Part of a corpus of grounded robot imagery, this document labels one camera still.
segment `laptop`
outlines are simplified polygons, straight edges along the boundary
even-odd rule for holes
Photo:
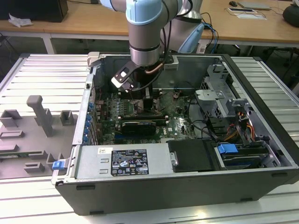
[[[259,10],[271,10],[271,8],[263,3],[249,2],[249,1],[239,1],[238,4],[243,8],[252,8]]]

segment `power supply label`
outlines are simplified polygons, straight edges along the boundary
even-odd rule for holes
[[[145,174],[149,174],[149,164],[146,149],[112,151],[112,176]]]

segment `paper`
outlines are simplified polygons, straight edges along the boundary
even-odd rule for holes
[[[33,23],[31,22],[31,19],[19,19],[11,14],[9,14],[10,19],[8,21],[12,24],[14,24],[16,27],[20,28],[21,26],[31,26]]]

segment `wooden desk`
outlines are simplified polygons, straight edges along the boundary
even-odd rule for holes
[[[249,0],[251,2],[263,2],[270,7],[285,9],[290,2],[276,0]],[[238,44],[242,42],[246,45],[272,46],[272,44],[290,45],[299,44],[299,28],[288,24],[282,15],[273,11],[258,10],[262,12],[267,20],[240,19],[237,16],[230,15],[225,8],[230,7],[228,0],[204,0],[201,13],[209,12],[212,17],[213,27],[218,31],[219,43]],[[273,8],[278,13],[283,11]]]
[[[264,2],[270,7],[285,9],[290,2],[276,0],[250,0]],[[282,15],[262,10],[267,20],[239,19],[230,15],[225,8],[229,0],[204,0],[201,12],[209,12],[213,27],[219,33],[219,44],[240,44],[255,46],[299,47],[299,28],[286,23]],[[15,27],[8,21],[0,21],[0,32],[10,36],[41,37],[48,53],[55,53],[51,38],[128,40],[128,26],[125,14],[113,12],[100,5],[68,2],[69,12],[63,22],[50,23],[33,21],[29,27]],[[205,30],[201,45],[212,38]]]

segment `blue latch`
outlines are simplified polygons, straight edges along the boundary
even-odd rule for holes
[[[83,142],[85,142],[85,143],[88,142],[88,137],[87,136],[83,136]]]
[[[222,153],[238,153],[238,149],[235,144],[220,144],[218,147],[220,154]]]
[[[86,115],[86,120],[90,121],[92,117],[90,115]]]
[[[86,127],[90,127],[90,122],[86,121],[86,122],[85,122],[85,126],[86,126]]]
[[[53,170],[63,170],[64,169],[65,161],[55,161],[53,163],[52,169]]]
[[[93,103],[89,102],[89,103],[88,103],[88,108],[89,108],[89,109],[92,109],[92,108],[93,108]]]
[[[88,129],[88,127],[86,127],[86,128],[84,129],[83,133],[84,133],[84,134],[88,134],[88,133],[89,133],[89,129]]]

